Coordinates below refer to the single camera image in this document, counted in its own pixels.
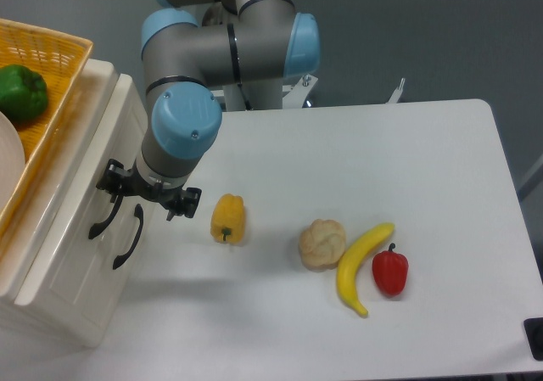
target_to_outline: wicker basket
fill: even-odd
[[[25,149],[26,166],[9,202],[0,210],[0,238],[27,195],[55,131],[62,127],[63,109],[91,51],[92,42],[86,39],[0,19],[0,67],[22,64],[40,73],[48,86],[49,101],[33,122],[14,124]]]

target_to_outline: green bell pepper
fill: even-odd
[[[0,111],[8,119],[31,120],[47,106],[47,85],[39,73],[19,64],[0,69]]]

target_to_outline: drawer handle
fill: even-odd
[[[136,205],[136,208],[134,209],[134,216],[139,220],[139,227],[137,228],[136,237],[134,237],[134,241],[132,241],[132,246],[128,250],[126,254],[123,255],[117,255],[115,257],[115,260],[113,261],[113,269],[117,269],[118,267],[122,266],[128,258],[130,258],[130,255],[132,255],[132,252],[136,249],[136,245],[139,241],[140,236],[142,235],[142,229],[143,229],[143,208],[138,203]]]
[[[88,239],[94,239],[101,233],[105,231],[105,229],[111,224],[115,216],[117,215],[117,212],[119,211],[120,204],[122,203],[123,196],[117,196],[117,200],[115,201],[115,204],[113,206],[113,209],[109,213],[108,218],[106,218],[102,222],[95,222],[92,224],[92,227],[90,230],[88,230]]]

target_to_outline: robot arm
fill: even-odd
[[[219,0],[159,0],[181,6]],[[113,196],[139,195],[173,216],[192,217],[200,191],[183,189],[211,147],[221,106],[209,87],[301,76],[316,70],[315,18],[296,14],[292,0],[220,0],[236,23],[199,27],[170,7],[143,24],[142,60],[148,130],[132,168],[110,160],[97,187]]]

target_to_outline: banana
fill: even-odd
[[[336,286],[341,300],[360,316],[367,316],[367,309],[358,300],[356,273],[366,257],[394,232],[391,222],[378,224],[363,233],[343,254],[338,263]]]

